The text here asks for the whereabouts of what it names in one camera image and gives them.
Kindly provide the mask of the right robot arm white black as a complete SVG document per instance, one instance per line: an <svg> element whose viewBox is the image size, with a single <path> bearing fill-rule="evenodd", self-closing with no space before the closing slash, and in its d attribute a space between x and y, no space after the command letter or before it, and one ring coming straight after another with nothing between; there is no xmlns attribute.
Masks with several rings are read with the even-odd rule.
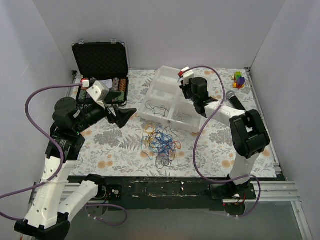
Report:
<svg viewBox="0 0 320 240"><path fill-rule="evenodd" d="M230 128L232 144L236 151L231 172L224 181L212 181L211 194L216 199L237 199L250 184L250 175L270 137L257 110L244 110L220 104L209 96L208 82L203 77L181 80L180 89L187 100L193 102L195 111L208 121L214 119Z"/></svg>

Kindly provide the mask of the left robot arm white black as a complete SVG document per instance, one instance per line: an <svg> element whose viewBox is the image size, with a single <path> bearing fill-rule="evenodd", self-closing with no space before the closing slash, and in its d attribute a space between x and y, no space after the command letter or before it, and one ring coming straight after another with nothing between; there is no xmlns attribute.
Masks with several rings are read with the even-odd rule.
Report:
<svg viewBox="0 0 320 240"><path fill-rule="evenodd" d="M79 104L72 97L58 100L54 106L50 141L39 188L32 206L23 219L17 220L14 230L37 240L63 240L78 212L91 199L106 196L106 182L97 174L89 174L65 200L61 200L71 170L85 143L82 132L102 119L123 128L136 113L135 108L110 110L96 102Z"/></svg>

